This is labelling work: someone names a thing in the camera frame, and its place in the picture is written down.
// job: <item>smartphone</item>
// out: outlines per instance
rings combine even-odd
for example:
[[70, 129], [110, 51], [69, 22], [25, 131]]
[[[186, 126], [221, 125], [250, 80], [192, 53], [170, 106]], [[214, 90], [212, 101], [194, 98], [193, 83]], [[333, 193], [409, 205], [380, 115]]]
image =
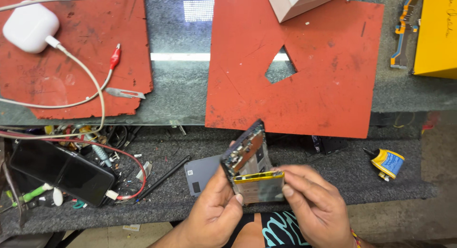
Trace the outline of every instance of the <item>smartphone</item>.
[[271, 171], [265, 127], [258, 119], [222, 155], [221, 165], [235, 193], [245, 204], [283, 201], [284, 173]]
[[81, 155], [42, 140], [21, 140], [11, 167], [57, 187], [92, 206], [100, 206], [116, 177]]

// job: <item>fluorescent light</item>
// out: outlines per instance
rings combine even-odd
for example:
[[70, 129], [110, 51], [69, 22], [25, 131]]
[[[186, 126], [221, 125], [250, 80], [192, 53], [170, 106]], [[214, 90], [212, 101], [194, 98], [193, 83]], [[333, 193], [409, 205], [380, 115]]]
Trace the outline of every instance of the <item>fluorescent light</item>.
[[187, 22], [213, 20], [214, 0], [185, 0], [183, 4]]
[[[184, 54], [184, 53], [151, 53], [151, 60], [156, 61], [209, 61], [211, 58], [210, 53], [199, 54]], [[289, 57], [287, 54], [277, 54], [273, 61], [287, 61]]]

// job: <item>sticker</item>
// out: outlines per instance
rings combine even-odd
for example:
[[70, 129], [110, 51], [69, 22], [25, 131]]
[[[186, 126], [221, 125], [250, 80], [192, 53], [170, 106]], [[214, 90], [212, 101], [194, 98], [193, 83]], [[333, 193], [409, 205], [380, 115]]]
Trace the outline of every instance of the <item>sticker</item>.
[[200, 189], [200, 184], [198, 182], [193, 182], [192, 187], [194, 188], [194, 193], [202, 192], [202, 190]]
[[260, 146], [259, 150], [255, 153], [255, 158], [257, 159], [257, 163], [260, 163], [260, 161], [264, 158], [265, 154], [263, 152], [263, 145]]
[[387, 153], [387, 156], [384, 162], [381, 164], [384, 168], [392, 172], [394, 175], [398, 174], [401, 165], [403, 164], [403, 159], [392, 154], [390, 152]]
[[125, 229], [125, 230], [132, 230], [132, 231], [136, 231], [136, 232], [139, 232], [140, 231], [140, 224], [133, 224], [133, 225], [124, 225], [122, 227], [122, 229]]

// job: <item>small tools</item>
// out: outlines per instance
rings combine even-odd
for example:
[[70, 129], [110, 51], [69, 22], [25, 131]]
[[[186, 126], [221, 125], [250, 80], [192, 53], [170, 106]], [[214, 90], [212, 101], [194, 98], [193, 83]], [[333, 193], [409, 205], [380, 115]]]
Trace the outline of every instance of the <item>small tools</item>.
[[[83, 126], [82, 128], [79, 129], [79, 132], [81, 134], [90, 132], [90, 126]], [[90, 134], [90, 133], [89, 134], [84, 134], [84, 135], [86, 136], [88, 141], [91, 141], [91, 142], [94, 142], [94, 143], [98, 143], [96, 135]], [[95, 154], [99, 157], [99, 159], [101, 161], [100, 162], [100, 166], [102, 166], [103, 163], [105, 163], [108, 167], [112, 166], [110, 158], [109, 158], [108, 154], [105, 152], [105, 150], [103, 148], [101, 148], [100, 146], [97, 146], [97, 145], [92, 145], [92, 149], [94, 150]]]
[[418, 0], [406, 0], [403, 5], [403, 12], [400, 16], [400, 25], [395, 26], [395, 33], [398, 34], [397, 51], [390, 58], [391, 68], [406, 69], [408, 58], [406, 57], [406, 46], [408, 43], [408, 36], [417, 32], [418, 27], [413, 26], [411, 23], [411, 16], [414, 12], [414, 6]]
[[105, 91], [112, 96], [117, 96], [117, 97], [125, 97], [125, 98], [141, 98], [141, 99], [146, 99], [143, 93], [140, 92], [135, 92], [135, 91], [130, 91], [130, 90], [124, 90], [124, 89], [119, 89], [119, 88], [113, 88], [113, 87], [107, 87], [105, 88]]

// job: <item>disassembled smartphone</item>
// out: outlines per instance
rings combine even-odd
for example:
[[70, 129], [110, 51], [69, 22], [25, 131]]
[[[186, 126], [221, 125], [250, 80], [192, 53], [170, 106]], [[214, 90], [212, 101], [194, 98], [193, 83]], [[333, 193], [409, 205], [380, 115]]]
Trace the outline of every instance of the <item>disassembled smartphone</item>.
[[222, 155], [221, 165], [233, 191], [245, 204], [283, 201], [284, 172], [272, 168], [266, 147], [265, 127], [258, 119]]

